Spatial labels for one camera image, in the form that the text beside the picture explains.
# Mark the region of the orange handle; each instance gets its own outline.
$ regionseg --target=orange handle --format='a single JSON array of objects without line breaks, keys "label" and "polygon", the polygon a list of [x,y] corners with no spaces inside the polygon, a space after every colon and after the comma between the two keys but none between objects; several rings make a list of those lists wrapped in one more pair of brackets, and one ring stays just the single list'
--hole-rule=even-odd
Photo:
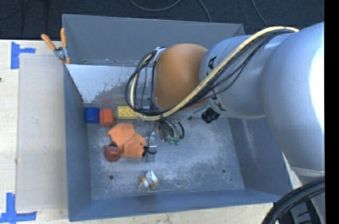
[{"label": "orange handle", "polygon": [[61,38],[61,44],[63,45],[63,48],[66,48],[67,47],[67,40],[66,40],[64,28],[61,28],[61,30],[60,30],[60,38]]},{"label": "orange handle", "polygon": [[48,47],[52,51],[55,51],[57,49],[55,44],[51,41],[51,39],[46,34],[41,34],[41,38],[44,40],[44,42],[48,45]]}]

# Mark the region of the bin floor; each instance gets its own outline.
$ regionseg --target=bin floor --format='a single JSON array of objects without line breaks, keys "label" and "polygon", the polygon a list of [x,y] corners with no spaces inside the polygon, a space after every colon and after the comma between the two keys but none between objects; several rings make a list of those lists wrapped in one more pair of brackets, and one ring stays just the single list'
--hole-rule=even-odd
[{"label": "bin floor", "polygon": [[[146,137],[154,122],[116,120],[133,123],[137,133]],[[104,146],[111,143],[109,128],[88,124],[91,163],[92,199],[107,199],[174,193],[243,189],[244,183],[236,156],[231,130],[226,118],[206,124],[201,118],[184,120],[185,137],[178,146],[163,142],[158,145],[155,161],[121,157],[109,162],[104,157]],[[156,189],[138,188],[140,176],[152,169],[159,178]]]}]

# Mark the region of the yellow cable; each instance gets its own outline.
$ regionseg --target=yellow cable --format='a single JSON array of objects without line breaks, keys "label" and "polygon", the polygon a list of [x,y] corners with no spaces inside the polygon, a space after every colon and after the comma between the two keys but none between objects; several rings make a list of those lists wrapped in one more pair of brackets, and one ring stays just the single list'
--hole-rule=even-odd
[{"label": "yellow cable", "polygon": [[[206,84],[218,73],[218,71],[220,71],[223,67],[225,67],[230,62],[230,60],[233,57],[235,57],[241,50],[243,50],[248,44],[250,44],[255,39],[261,37],[262,35],[275,31],[275,30],[290,30],[293,32],[299,31],[296,28],[291,28],[291,27],[286,27],[286,26],[273,26],[273,27],[266,28],[255,33],[254,35],[246,39],[242,44],[240,44],[236,49],[234,49],[220,64],[218,64],[218,66],[213,71],[211,71],[211,73],[181,103],[174,106],[173,108],[163,113],[162,115],[146,116],[135,111],[136,115],[147,121],[159,120],[160,118],[166,118],[170,115],[173,115],[175,112],[180,110],[183,106],[185,106],[190,100],[192,100],[206,86]],[[133,83],[131,85],[130,101],[133,107],[134,107],[133,91],[136,86],[137,77],[138,77],[138,74],[135,75],[133,79]]]}]

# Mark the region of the orange foam piece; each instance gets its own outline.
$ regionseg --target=orange foam piece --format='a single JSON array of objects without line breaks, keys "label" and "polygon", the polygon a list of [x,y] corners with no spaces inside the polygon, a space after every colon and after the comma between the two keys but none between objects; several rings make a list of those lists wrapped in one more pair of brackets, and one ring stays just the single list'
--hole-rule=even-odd
[{"label": "orange foam piece", "polygon": [[100,125],[102,127],[112,127],[115,124],[114,111],[112,109],[103,109],[100,111]]},{"label": "orange foam piece", "polygon": [[123,151],[123,145],[132,140],[136,135],[133,124],[131,123],[118,123],[112,129],[107,132],[118,148]]},{"label": "orange foam piece", "polygon": [[144,153],[145,138],[136,134],[132,140],[123,145],[123,157],[142,157]]}]

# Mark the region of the gray bin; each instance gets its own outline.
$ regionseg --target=gray bin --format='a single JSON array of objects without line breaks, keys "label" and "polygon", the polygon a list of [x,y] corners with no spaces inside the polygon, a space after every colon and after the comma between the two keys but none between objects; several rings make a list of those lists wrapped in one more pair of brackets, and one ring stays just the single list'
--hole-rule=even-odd
[{"label": "gray bin", "polygon": [[[116,112],[126,105],[124,82],[95,98],[86,97],[83,91],[94,87],[91,76],[107,78],[107,70],[114,75],[133,69],[157,46],[190,42],[211,48],[244,35],[242,25],[66,14],[63,27],[72,60],[64,68],[70,221],[271,203],[292,190],[282,152],[265,119],[219,117],[206,124],[197,115],[183,121],[187,133],[179,146],[159,140],[156,159],[148,163],[130,158],[108,162],[103,146],[110,143],[109,128],[84,120],[87,106]],[[148,122],[115,122],[133,123],[143,136],[150,128]],[[155,190],[137,187],[148,169],[159,178]]]}]

